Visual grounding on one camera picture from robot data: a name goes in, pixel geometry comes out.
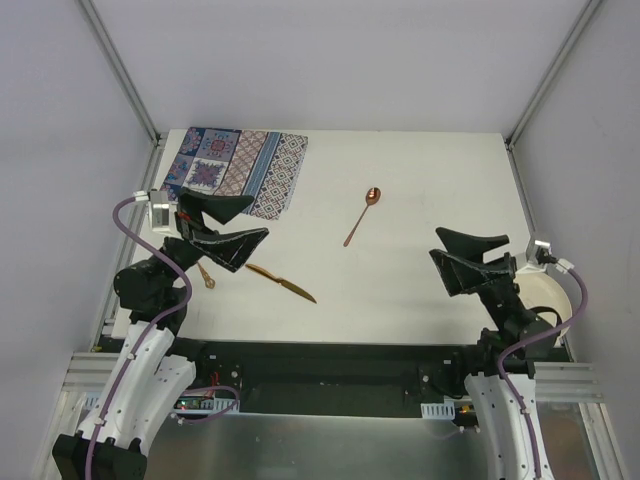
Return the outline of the gold knife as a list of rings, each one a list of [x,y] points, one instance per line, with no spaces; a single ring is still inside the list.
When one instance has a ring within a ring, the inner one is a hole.
[[[255,265],[255,264],[247,263],[245,265],[245,267],[247,269],[249,269],[250,271],[252,271],[252,272],[254,272],[254,273],[256,273],[256,274],[258,274],[258,275],[260,275],[260,276],[262,276],[264,278],[267,278],[270,281],[278,284],[279,286],[281,286],[281,287],[293,292],[294,294],[296,294],[296,295],[298,295],[298,296],[300,296],[300,297],[302,297],[302,298],[304,298],[304,299],[306,299],[306,300],[308,300],[308,301],[310,301],[310,302],[312,302],[314,304],[317,303],[317,300],[309,292],[307,292],[303,288],[299,287],[298,285],[290,282],[289,280],[286,280],[286,279],[284,279],[282,277],[278,277],[278,276],[272,274],[271,272],[269,272],[268,270],[264,269],[263,267],[260,267],[260,266]]]

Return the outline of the copper spoon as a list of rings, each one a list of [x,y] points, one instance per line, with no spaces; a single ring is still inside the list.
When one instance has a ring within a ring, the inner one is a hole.
[[[361,221],[363,220],[367,210],[375,205],[381,198],[381,190],[378,187],[371,187],[366,195],[365,195],[365,207],[362,210],[359,218],[357,219],[357,221],[355,222],[354,226],[352,227],[352,229],[350,230],[348,236],[346,237],[346,239],[343,242],[343,246],[344,247],[348,247],[361,223]]]

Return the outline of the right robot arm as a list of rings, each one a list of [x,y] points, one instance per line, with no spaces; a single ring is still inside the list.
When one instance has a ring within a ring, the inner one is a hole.
[[[548,358],[558,334],[528,308],[509,253],[485,254],[508,244],[505,235],[479,237],[439,227],[443,246],[430,256],[449,296],[475,295],[495,327],[483,329],[471,353],[450,369],[452,387],[471,397],[490,479],[550,479],[536,402],[535,364]]]

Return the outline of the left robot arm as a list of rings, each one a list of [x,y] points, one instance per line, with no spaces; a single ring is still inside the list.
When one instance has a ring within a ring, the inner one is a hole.
[[[59,435],[53,445],[62,478],[144,477],[150,447],[177,400],[211,377],[207,360],[173,351],[193,295],[188,269],[207,257],[236,272],[269,233],[221,233],[204,219],[225,225],[253,202],[251,195],[207,195],[183,187],[175,203],[152,189],[116,204],[116,227],[151,255],[114,276],[120,305],[133,318],[97,403],[75,433]]]

